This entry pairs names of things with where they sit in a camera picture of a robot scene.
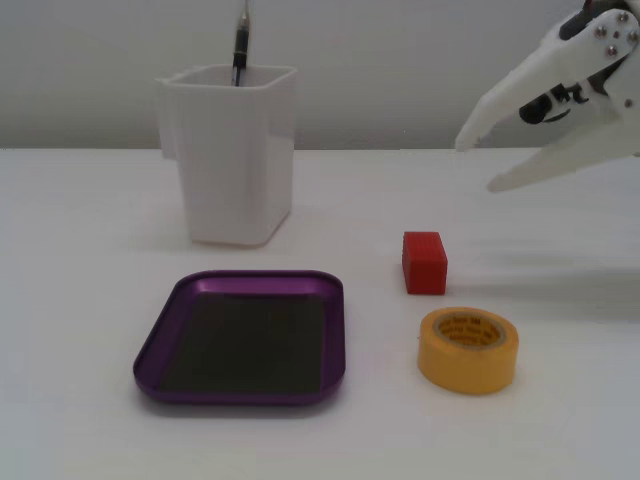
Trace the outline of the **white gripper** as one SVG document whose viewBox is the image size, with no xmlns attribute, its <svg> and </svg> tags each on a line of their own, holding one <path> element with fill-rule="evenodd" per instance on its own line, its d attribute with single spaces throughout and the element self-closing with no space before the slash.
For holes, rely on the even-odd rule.
<svg viewBox="0 0 640 480">
<path fill-rule="evenodd" d="M 575 105 L 592 109 L 576 129 L 494 177 L 505 192 L 639 152 L 639 3 L 586 1 L 539 47 L 480 97 L 455 140 L 469 150 L 517 112 L 528 124 L 557 121 Z"/>
</svg>

